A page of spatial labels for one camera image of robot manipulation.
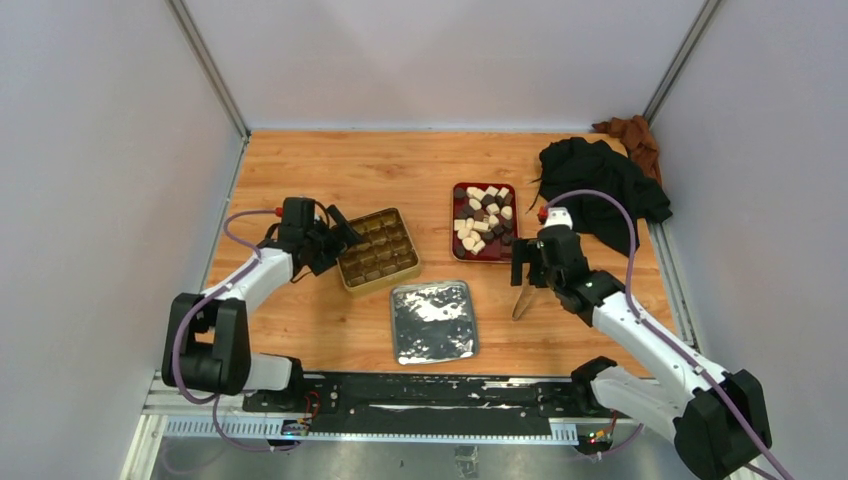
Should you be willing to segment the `red chocolate tray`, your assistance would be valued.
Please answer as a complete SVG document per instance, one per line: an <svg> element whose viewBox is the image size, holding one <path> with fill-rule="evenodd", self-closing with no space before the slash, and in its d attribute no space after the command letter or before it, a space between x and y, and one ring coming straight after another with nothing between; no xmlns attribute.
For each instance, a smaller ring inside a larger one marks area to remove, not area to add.
<svg viewBox="0 0 848 480"><path fill-rule="evenodd" d="M453 186L451 253L458 261L505 263L519 236L515 188L505 183L460 182Z"/></svg>

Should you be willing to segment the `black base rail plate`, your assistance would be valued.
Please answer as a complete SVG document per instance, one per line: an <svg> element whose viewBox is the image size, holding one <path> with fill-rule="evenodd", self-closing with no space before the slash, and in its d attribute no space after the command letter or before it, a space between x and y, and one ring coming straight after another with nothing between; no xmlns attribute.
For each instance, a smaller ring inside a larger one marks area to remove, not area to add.
<svg viewBox="0 0 848 480"><path fill-rule="evenodd" d="M309 372L297 393L257 391L249 413L303 414L319 437L568 443L624 417L583 403L567 377Z"/></svg>

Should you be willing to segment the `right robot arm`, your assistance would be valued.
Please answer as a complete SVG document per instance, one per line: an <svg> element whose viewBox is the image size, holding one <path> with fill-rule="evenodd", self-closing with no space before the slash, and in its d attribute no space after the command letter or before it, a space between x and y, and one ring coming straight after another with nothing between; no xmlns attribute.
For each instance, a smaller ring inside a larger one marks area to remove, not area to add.
<svg viewBox="0 0 848 480"><path fill-rule="evenodd" d="M542 228L512 246L511 283L550 289L563 309L615 340L651 374L632 375L597 357L571 373L571 403L584 417L623 413L668 440L699 479L724 479L772 444L763 388L746 370L729 372L659 324L604 270L593 270L579 235Z"/></svg>

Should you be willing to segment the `silver tin lid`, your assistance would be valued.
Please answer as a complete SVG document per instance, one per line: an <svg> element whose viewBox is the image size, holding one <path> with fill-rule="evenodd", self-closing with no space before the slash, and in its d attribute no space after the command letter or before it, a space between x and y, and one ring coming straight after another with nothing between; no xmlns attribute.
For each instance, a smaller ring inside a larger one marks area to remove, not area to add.
<svg viewBox="0 0 848 480"><path fill-rule="evenodd" d="M395 360L404 366L472 358L480 340L469 285L462 280L401 285L389 295Z"/></svg>

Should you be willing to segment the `metal tongs black tips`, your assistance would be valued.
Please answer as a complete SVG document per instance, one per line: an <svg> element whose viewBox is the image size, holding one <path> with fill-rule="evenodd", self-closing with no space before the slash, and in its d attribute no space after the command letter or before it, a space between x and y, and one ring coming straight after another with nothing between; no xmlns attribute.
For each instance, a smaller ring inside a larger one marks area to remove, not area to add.
<svg viewBox="0 0 848 480"><path fill-rule="evenodd" d="M533 303L536 291L537 288L530 283L522 286L511 313L511 319L513 322L519 321L527 312Z"/></svg>

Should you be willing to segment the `black cloth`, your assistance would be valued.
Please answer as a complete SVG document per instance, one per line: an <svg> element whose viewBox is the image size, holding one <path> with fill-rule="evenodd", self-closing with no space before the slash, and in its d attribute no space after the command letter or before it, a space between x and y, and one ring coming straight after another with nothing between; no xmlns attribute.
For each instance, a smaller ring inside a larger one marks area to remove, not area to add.
<svg viewBox="0 0 848 480"><path fill-rule="evenodd" d="M538 158L538 198L551 201L568 192L593 190L614 198L633 223L640 219L662 223L672 216L671 202L660 184L604 141L559 140L541 150ZM627 223L609 201L584 193L556 205L569 211L577 232L591 234L618 253L629 254Z"/></svg>

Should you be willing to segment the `brown cloth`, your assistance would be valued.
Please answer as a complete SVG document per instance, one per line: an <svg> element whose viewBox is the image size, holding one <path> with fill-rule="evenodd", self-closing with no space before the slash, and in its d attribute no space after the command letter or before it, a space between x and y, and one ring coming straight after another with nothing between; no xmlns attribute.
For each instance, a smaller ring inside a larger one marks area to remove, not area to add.
<svg viewBox="0 0 848 480"><path fill-rule="evenodd" d="M612 117L592 125L594 132L618 139L625 147L628 157L649 178L662 184L659 164L660 147L647 120L641 115L629 119Z"/></svg>

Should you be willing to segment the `gold chocolate tin box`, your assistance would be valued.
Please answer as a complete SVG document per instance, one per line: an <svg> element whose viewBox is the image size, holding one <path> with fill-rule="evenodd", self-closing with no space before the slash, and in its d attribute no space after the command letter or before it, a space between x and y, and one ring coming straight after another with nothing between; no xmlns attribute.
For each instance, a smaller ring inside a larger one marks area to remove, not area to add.
<svg viewBox="0 0 848 480"><path fill-rule="evenodd" d="M420 276L421 259L397 208L352 219L350 225L363 242L348 249L338 265L343 286L353 297L370 295Z"/></svg>

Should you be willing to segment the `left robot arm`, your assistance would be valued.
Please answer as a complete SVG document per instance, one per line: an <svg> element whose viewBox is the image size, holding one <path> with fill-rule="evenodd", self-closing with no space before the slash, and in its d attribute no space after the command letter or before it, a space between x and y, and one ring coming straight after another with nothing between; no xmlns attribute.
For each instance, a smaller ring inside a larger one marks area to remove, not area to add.
<svg viewBox="0 0 848 480"><path fill-rule="evenodd" d="M364 240L336 206L312 198L288 197L272 213L278 220L258 242L231 231L241 213L227 218L224 235L248 247L249 257L216 285L172 301L162 380L193 404L259 391L268 391L268 400L283 413L305 403L301 361L253 352L249 317L271 294L295 283L302 270L318 276Z"/></svg>

